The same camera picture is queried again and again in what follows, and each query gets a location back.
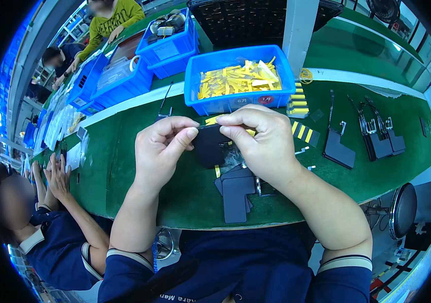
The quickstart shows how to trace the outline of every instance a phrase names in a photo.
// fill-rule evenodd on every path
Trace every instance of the person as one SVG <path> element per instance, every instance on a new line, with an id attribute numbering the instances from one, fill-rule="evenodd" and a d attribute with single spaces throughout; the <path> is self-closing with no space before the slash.
<path id="1" fill-rule="evenodd" d="M 87 290 L 102 279 L 109 236 L 76 202 L 69 191 L 70 166 L 50 157 L 43 172 L 48 189 L 41 189 L 40 167 L 34 162 L 38 201 L 29 181 L 15 174 L 0 178 L 0 231 L 4 243 L 18 247 L 38 276 L 60 290 Z M 66 208 L 58 210 L 59 204 Z"/>
<path id="2" fill-rule="evenodd" d="M 125 28 L 145 18 L 134 0 L 88 0 L 87 3 L 95 17 L 89 25 L 89 44 L 74 60 L 74 70 L 101 44 L 103 37 L 111 43 Z"/>
<path id="3" fill-rule="evenodd" d="M 350 197 L 303 167 L 294 156 L 289 119 L 261 105 L 217 118 L 249 169 L 297 206 L 325 248 L 314 276 L 310 247 L 284 225 L 236 231 L 182 231 L 180 260 L 152 267 L 158 193 L 192 150 L 198 123 L 168 117 L 139 132 L 136 175 L 116 215 L 98 301 L 116 302 L 369 302 L 372 235 Z M 244 129 L 257 130 L 254 138 Z"/>
<path id="4" fill-rule="evenodd" d="M 69 76 L 75 69 L 73 62 L 76 55 L 81 53 L 85 46 L 80 43 L 66 43 L 61 47 L 50 46 L 42 55 L 42 64 L 47 67 L 55 69 L 55 83 L 52 89 L 58 89 L 62 82 Z"/>
<path id="5" fill-rule="evenodd" d="M 39 82 L 40 78 L 32 79 L 27 88 L 27 92 L 25 93 L 25 97 L 32 100 L 37 99 L 37 101 L 44 104 L 50 94 L 52 94 L 52 91 L 38 84 Z"/>

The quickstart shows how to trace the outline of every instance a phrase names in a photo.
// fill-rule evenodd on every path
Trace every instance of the fingernail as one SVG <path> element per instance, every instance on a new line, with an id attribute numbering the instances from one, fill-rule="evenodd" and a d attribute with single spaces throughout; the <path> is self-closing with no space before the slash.
<path id="1" fill-rule="evenodd" d="M 227 115 L 220 115 L 220 116 L 218 116 L 217 118 L 215 118 L 216 122 L 219 122 L 219 120 L 220 120 L 221 118 L 223 119 L 223 117 L 225 117 L 225 116 L 227 116 Z"/>
<path id="2" fill-rule="evenodd" d="M 228 137 L 231 134 L 231 129 L 228 128 L 227 126 L 221 126 L 219 128 L 219 131 L 220 131 L 221 134 L 223 134 L 226 137 Z"/>
<path id="3" fill-rule="evenodd" d="M 187 130 L 187 136 L 190 138 L 190 140 L 192 140 L 193 138 L 195 138 L 198 134 L 198 129 L 196 128 L 189 128 Z"/>

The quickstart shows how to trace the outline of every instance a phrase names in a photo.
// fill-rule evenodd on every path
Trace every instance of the chrome stool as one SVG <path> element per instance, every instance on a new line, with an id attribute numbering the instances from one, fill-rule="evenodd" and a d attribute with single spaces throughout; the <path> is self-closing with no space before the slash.
<path id="1" fill-rule="evenodd" d="M 412 229 L 418 198 L 411 183 L 406 183 L 394 192 L 390 207 L 367 207 L 366 215 L 389 215 L 389 233 L 394 240 L 400 240 Z"/>

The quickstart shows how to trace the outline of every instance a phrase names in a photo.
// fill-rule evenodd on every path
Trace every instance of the green work table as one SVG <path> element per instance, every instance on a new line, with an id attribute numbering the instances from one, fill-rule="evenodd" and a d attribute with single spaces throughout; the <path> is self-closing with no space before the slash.
<path id="1" fill-rule="evenodd" d="M 316 122 L 310 117 L 291 119 L 321 133 L 317 147 L 310 147 L 305 153 L 297 155 L 297 159 L 305 167 L 315 165 L 312 170 L 315 174 L 355 201 L 365 202 L 393 190 L 431 166 L 431 111 L 425 100 L 408 95 L 387 98 L 356 84 L 341 82 L 313 82 L 304 85 L 303 89 L 310 112 L 320 109 L 324 116 Z M 342 143 L 357 153 L 353 170 L 322 157 L 328 127 L 330 89 L 335 94 L 332 126 L 338 128 L 341 120 L 347 122 Z M 365 94 L 369 95 L 383 117 L 393 118 L 396 135 L 404 136 L 406 142 L 403 154 L 369 162 L 357 113 L 347 94 L 356 102 L 363 101 Z M 136 134 L 154 122 L 160 104 L 161 100 L 158 100 L 134 107 L 87 127 L 90 136 L 87 159 L 83 167 L 73 171 L 71 177 L 71 191 L 85 209 L 98 215 L 115 217 L 136 173 Z M 202 124 L 207 118 L 198 116 L 192 108 L 185 106 L 183 95 L 168 98 L 164 107 L 170 106 L 173 106 L 173 115 L 188 116 Z M 365 113 L 367 119 L 373 117 L 371 112 Z M 419 117 L 426 121 L 427 137 L 422 134 Z M 78 141 L 75 135 L 64 139 L 68 149 Z M 294 145 L 295 150 L 307 146 L 297 138 Z M 43 163 L 48 161 L 49 154 L 40 154 L 35 159 Z M 267 197 L 250 195 L 254 207 L 247 215 L 247 222 L 225 224 L 222 197 L 213 185 L 215 178 L 215 170 L 202 168 L 192 153 L 185 152 L 173 178 L 160 193 L 158 225 L 185 229 L 230 229 L 303 220 L 297 207 L 280 194 Z"/>
<path id="2" fill-rule="evenodd" d="M 183 4 L 171 7 L 160 11 L 158 15 L 166 14 L 173 8 L 183 7 L 185 7 Z M 135 23 L 125 29 L 121 36 L 126 39 L 143 30 L 158 15 Z M 221 49 L 215 48 L 210 43 L 198 23 L 196 28 L 199 33 L 201 53 Z M 267 44 L 281 45 L 281 42 L 268 41 Z M 365 43 L 371 43 L 376 49 L 361 49 Z M 105 53 L 110 52 L 114 47 L 115 45 L 108 46 Z M 424 91 L 419 86 L 418 79 L 409 81 L 408 72 L 403 71 L 395 62 L 393 52 L 396 51 L 392 43 L 387 40 L 384 41 L 379 36 L 362 32 L 360 28 L 351 27 L 344 21 L 334 19 L 313 35 L 304 67 L 362 73 Z M 406 60 L 416 61 L 408 54 L 404 56 L 409 57 L 409 59 L 406 57 Z M 180 73 L 163 80 L 155 77 L 151 89 L 167 86 L 172 79 L 175 83 L 182 82 L 184 75 L 185 73 Z M 364 203 L 398 188 L 431 166 L 431 111 L 425 100 L 409 95 L 402 95 L 396 99 L 387 98 L 359 85 L 343 82 L 314 81 L 304 85 L 303 89 L 310 113 L 320 109 L 324 116 L 316 122 L 310 117 L 291 119 L 291 123 L 298 121 L 321 134 L 317 147 L 310 147 L 305 153 L 298 154 L 297 159 L 305 167 L 315 165 L 316 168 L 312 170 L 315 174 L 347 193 L 358 203 Z M 335 94 L 332 126 L 339 129 L 340 121 L 347 122 L 342 143 L 357 153 L 353 170 L 348 170 L 322 157 L 328 128 L 330 89 L 333 89 Z M 369 95 L 382 117 L 392 117 L 395 134 L 404 136 L 406 151 L 403 154 L 369 162 L 364 140 L 360 134 L 357 112 L 347 99 L 347 94 L 355 102 L 364 101 L 364 95 Z M 71 191 L 85 209 L 106 217 L 116 216 L 136 173 L 134 156 L 136 134 L 154 122 L 160 104 L 161 100 L 158 100 L 137 106 L 87 127 L 90 143 L 86 161 L 83 167 L 73 171 L 71 177 Z M 201 124 L 204 124 L 207 119 L 207 117 L 198 116 L 192 108 L 185 106 L 183 95 L 168 98 L 164 108 L 168 109 L 170 106 L 173 106 L 173 115 L 188 116 Z M 284 113 L 285 109 L 280 108 L 277 111 Z M 373 113 L 367 108 L 365 114 L 367 119 L 374 118 Z M 420 117 L 426 121 L 427 137 L 422 134 Z M 63 141 L 67 149 L 70 149 L 79 142 L 79 139 L 73 134 Z M 296 138 L 294 145 L 296 151 L 307 146 Z M 35 160 L 39 160 L 41 164 L 47 162 L 50 153 L 47 150 L 37 155 Z M 158 226 L 184 229 L 240 229 L 303 220 L 297 207 L 277 193 L 266 197 L 250 195 L 249 199 L 254 207 L 247 215 L 247 222 L 225 224 L 222 197 L 213 185 L 215 178 L 215 170 L 202 168 L 192 153 L 185 152 L 177 164 L 173 178 L 160 193 Z"/>

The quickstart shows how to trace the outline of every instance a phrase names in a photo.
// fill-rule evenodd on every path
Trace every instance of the yellow shirt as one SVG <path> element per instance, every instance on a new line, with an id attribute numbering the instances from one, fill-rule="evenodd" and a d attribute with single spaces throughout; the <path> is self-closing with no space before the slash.
<path id="1" fill-rule="evenodd" d="M 101 44 L 102 38 L 109 38 L 109 35 L 122 25 L 124 28 L 145 18 L 145 14 L 140 5 L 134 0 L 118 0 L 111 18 L 94 17 L 89 26 L 89 44 L 77 56 L 84 61 Z"/>

